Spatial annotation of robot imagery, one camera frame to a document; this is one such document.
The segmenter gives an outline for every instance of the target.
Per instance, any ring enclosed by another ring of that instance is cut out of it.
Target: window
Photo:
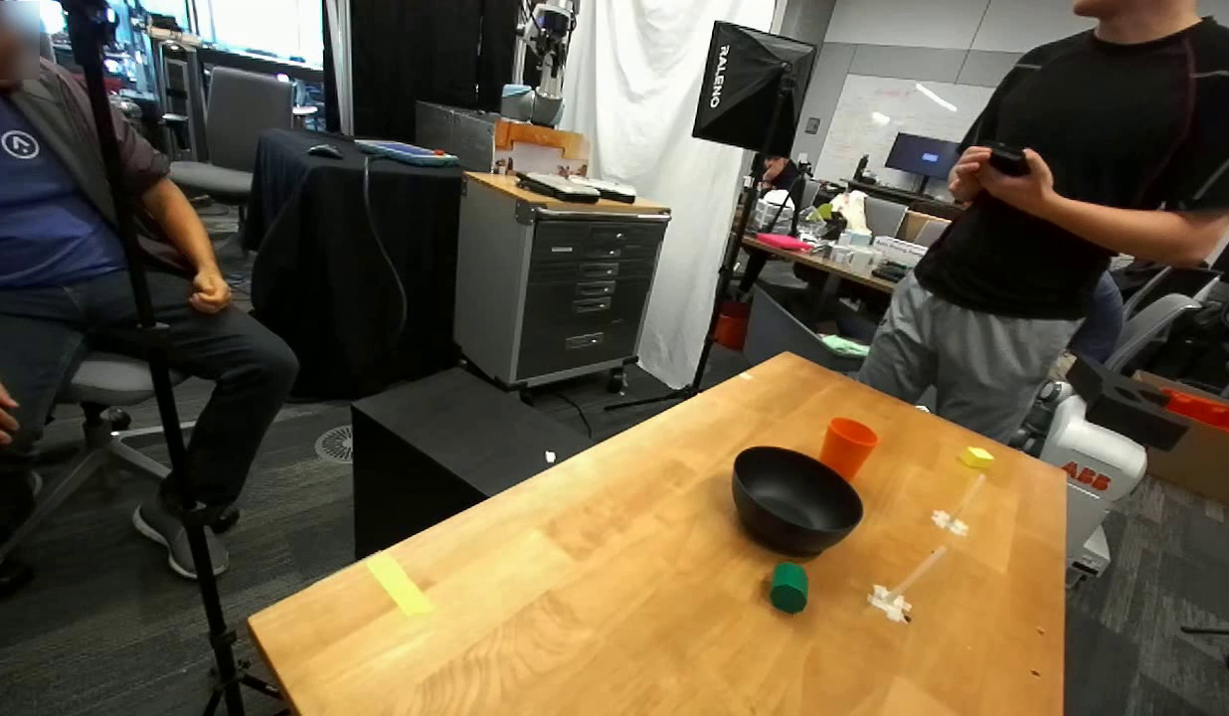
[[[322,67],[322,0],[200,0],[202,35]]]
[[[6,12],[35,31],[65,31],[59,0],[6,0]]]

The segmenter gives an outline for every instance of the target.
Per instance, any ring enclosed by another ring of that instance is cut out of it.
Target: smartphone
[[[1004,170],[1004,174],[1028,174],[1024,148],[999,142],[995,154],[991,154],[985,164],[991,164],[995,170]]]

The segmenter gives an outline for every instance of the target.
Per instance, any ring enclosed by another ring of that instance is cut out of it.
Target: person in background
[[[147,264],[154,319],[174,374],[212,378],[187,465],[154,500],[132,514],[135,528],[194,576],[187,551],[187,475],[207,500],[207,547],[236,526],[248,469],[288,402],[299,361],[281,340],[232,311],[212,241],[167,180],[167,161],[116,117],[126,185],[174,270]],[[139,353],[126,258],[116,235],[116,194],[96,142],[86,93],[65,67],[20,55],[0,12],[0,540],[32,510],[32,445],[86,351]]]
[[[788,154],[761,154],[756,161],[756,190],[767,194],[772,189],[794,189],[800,185],[800,164],[790,164]]]
[[[1009,439],[1114,254],[1203,264],[1229,235],[1229,27],[1199,0],[1075,0],[951,170],[963,214],[896,291],[858,378]],[[995,148],[1024,152],[1024,174]]]

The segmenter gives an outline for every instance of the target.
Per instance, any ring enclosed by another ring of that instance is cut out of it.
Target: orange cup
[[[821,461],[849,481],[863,469],[869,455],[879,445],[879,435],[853,420],[833,420],[822,431]]]

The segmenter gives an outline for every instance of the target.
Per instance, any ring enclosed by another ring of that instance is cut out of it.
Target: monitor
[[[810,73],[817,46],[719,20],[710,40],[694,136],[788,154]]]
[[[956,161],[959,161],[959,142],[898,132],[893,142],[886,169],[919,174],[919,180],[947,180]]]

